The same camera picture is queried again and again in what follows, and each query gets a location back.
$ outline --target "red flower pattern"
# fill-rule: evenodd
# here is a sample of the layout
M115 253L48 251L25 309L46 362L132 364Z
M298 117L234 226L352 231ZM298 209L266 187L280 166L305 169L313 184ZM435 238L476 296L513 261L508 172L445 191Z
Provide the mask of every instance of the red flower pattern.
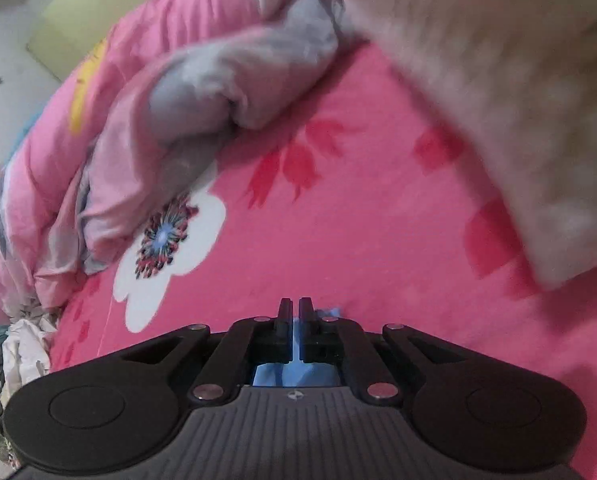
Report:
M72 364L72 357L74 357L74 343L70 343L67 347L67 352L63 358L63 366L67 367Z
M465 151L465 142L447 126L428 128L416 140L413 155L424 173L432 173L457 160Z
M294 136L286 146L274 148L259 162L247 186L251 192L249 208L262 207L268 199L277 177L282 174L294 188L294 200L303 190L312 189L321 179L312 148L325 157L343 156L338 137L351 130L330 119L314 119L304 128L304 140Z
M78 304L74 309L74 321L78 321L79 319L81 319L81 316L83 315L83 298L78 298L77 301Z
M502 198L485 204L467 223L464 244L467 259L479 279L515 262L505 291L511 300L525 300L541 293Z
M78 332L78 342L79 343L85 342L89 333L90 333L90 320L86 319L81 324L81 330Z

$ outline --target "round pad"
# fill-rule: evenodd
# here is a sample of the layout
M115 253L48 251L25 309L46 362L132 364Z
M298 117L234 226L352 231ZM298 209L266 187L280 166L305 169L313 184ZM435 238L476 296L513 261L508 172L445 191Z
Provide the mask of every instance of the round pad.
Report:
M68 428L88 430L113 422L125 408L117 390L104 386L81 386L58 394L50 415Z
M104 358L25 386L8 404L3 428L24 462L62 478L145 460L178 419L179 400L165 375Z
M439 365L417 392L412 420L421 436L458 462L524 473L572 459L585 409L553 379L511 365Z
M510 386L486 386L467 397L467 410L495 428L522 428L537 420L541 403L530 392Z

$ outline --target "pile of clothes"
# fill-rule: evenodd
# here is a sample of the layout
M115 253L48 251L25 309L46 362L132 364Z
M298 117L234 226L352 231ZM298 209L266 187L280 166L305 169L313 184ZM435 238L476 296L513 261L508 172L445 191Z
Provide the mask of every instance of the pile of clothes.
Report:
M40 307L27 310L12 325L0 326L0 461L20 466L3 434L3 410L25 384L50 372L49 349L56 332L56 315Z

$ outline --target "flower print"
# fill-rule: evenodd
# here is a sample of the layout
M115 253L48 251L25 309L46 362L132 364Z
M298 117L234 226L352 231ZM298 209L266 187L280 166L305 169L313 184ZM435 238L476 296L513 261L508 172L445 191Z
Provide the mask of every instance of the flower print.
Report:
M120 260L114 299L127 300L125 325L144 330L156 316L170 279L192 272L210 254L226 219L226 207L210 194L217 167L211 167L189 193L172 200L141 229Z
M428 128L416 140L413 155L426 174L457 160L465 151L461 137L443 124Z
M467 259L479 280L507 265L523 251L501 197L485 204L466 225Z
M326 158L342 157L338 137L351 132L336 120L310 120L286 146L274 148L261 159L247 187L252 192L249 208L265 204L279 174L293 186L294 201L298 200L303 190L312 189L321 179L314 151Z

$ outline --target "white cloth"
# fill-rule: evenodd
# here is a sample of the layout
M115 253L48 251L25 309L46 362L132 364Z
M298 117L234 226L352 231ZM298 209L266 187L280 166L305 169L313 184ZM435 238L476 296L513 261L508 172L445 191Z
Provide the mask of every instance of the white cloth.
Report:
M50 373L50 347L55 332L50 314L19 319L10 327L3 343L3 409L23 386Z

